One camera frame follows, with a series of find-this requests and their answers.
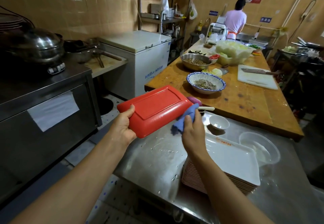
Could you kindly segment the person's right hand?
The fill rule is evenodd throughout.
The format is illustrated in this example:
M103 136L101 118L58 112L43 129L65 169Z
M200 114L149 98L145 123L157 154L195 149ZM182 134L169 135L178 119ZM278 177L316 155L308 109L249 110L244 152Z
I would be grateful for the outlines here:
M206 157L205 128L198 110L195 111L193 131L183 131L182 143L190 158Z

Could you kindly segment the person's left hand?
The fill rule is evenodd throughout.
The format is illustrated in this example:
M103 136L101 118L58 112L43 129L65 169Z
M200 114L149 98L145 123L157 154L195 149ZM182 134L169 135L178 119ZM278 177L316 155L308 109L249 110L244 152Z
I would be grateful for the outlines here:
M120 113L109 129L109 138L127 148L136 137L136 133L127 127L127 111Z

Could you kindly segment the blue cleaning cloth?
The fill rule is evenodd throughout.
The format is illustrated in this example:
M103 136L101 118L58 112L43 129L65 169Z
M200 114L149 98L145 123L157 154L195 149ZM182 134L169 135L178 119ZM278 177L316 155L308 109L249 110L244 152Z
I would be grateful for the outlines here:
M192 122L195 120L195 111L199 108L200 104L195 103L192 106L190 106L179 118L177 118L177 121L172 125L171 127L171 134L173 136L177 134L182 134L184 131L184 119L185 116L190 116Z

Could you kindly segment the red rectangular plate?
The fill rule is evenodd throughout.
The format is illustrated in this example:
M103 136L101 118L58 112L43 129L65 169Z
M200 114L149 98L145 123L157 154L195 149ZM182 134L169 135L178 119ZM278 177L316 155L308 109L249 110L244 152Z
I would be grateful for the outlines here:
M120 113L134 105L129 128L140 139L147 137L176 118L193 105L180 91L167 85L117 105Z

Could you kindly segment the person's right forearm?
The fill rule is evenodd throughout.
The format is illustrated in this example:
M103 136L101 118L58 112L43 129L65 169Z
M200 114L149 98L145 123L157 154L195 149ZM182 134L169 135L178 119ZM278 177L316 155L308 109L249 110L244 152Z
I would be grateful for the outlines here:
M237 188L206 150L185 148L221 224L275 224Z

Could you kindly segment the blue rimmed bowl with food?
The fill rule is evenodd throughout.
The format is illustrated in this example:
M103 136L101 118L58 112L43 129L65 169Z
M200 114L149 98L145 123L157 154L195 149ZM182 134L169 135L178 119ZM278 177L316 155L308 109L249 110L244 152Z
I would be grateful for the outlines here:
M187 75L186 81L196 92L204 95L211 95L226 88L223 79L207 72L192 72Z

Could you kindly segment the stack of white rectangular plates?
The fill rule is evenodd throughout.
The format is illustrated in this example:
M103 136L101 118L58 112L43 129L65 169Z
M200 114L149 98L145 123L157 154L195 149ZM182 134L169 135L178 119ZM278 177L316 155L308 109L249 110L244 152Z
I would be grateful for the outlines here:
M253 149L209 133L205 134L205 142L210 157L244 195L261 185Z

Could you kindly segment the cabbage piece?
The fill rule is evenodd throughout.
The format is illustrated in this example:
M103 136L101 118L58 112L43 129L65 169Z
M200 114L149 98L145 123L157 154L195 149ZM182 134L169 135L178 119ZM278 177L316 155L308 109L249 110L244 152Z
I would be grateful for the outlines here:
M209 73L209 74L212 74L212 75L215 75L215 76L218 76L218 77L222 77L222 75L223 75L223 72L220 70L220 69L218 69L218 68L214 68L213 70L202 70L202 72L205 72L205 73Z

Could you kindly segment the wooden work table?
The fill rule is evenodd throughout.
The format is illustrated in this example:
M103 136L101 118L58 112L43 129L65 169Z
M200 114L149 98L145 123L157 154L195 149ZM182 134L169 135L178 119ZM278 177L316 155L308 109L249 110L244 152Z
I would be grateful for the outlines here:
M195 91L187 82L186 77L190 71L183 66L178 57L148 82L144 89L151 91L171 85L185 96L196 97L203 105L214 107L214 113L218 115L299 142L304 133L281 89L271 90L239 82L237 72L237 66L229 66L228 73L222 76L226 88L212 95L204 95Z

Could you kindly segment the white paper sheet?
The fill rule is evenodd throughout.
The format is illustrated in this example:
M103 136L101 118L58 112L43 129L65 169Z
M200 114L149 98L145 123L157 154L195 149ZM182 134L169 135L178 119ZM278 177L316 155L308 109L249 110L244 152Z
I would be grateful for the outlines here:
M72 91L67 91L27 110L42 132L78 111L79 107Z

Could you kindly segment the white cutting board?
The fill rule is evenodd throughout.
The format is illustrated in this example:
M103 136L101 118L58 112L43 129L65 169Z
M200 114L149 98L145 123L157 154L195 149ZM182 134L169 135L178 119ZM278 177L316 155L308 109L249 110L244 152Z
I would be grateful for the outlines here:
M267 88L271 90L278 90L278 84L273 78L273 75L244 72L242 69L255 69L255 70L263 70L265 72L268 72L268 70L265 69L240 64L238 65L238 72L237 72L237 80L239 82L251 84L254 86Z

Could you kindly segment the metal shelf rack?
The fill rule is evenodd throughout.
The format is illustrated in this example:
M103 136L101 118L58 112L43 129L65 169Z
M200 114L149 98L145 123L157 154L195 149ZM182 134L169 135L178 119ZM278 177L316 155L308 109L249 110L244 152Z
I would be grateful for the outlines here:
M184 49L184 38L186 34L187 22L190 19L190 13L193 0L187 1L187 10L182 14L178 0L168 1L169 9L161 10L160 4L149 4L142 10L142 0L137 0L138 5L138 29L142 30L142 24L152 23L158 26L157 33L171 37L170 54L168 65L176 60Z

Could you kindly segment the tray of green vegetables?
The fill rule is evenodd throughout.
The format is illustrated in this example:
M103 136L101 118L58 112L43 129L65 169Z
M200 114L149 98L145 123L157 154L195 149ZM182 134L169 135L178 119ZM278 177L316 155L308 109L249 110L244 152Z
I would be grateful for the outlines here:
M265 46L259 46L251 43L245 43L246 46L253 48L253 53L258 53L261 52L262 50L265 49Z

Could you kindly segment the black metal rack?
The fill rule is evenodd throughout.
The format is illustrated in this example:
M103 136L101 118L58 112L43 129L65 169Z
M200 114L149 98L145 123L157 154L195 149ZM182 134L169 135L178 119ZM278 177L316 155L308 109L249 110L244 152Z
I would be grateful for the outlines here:
M271 71L279 73L277 82L296 117L324 116L324 59L278 49Z

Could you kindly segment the stack of metal plates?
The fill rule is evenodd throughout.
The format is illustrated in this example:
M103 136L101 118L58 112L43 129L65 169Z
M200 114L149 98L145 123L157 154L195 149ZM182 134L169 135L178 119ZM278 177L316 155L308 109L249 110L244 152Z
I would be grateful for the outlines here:
M22 28L25 20L19 16L0 13L0 33Z

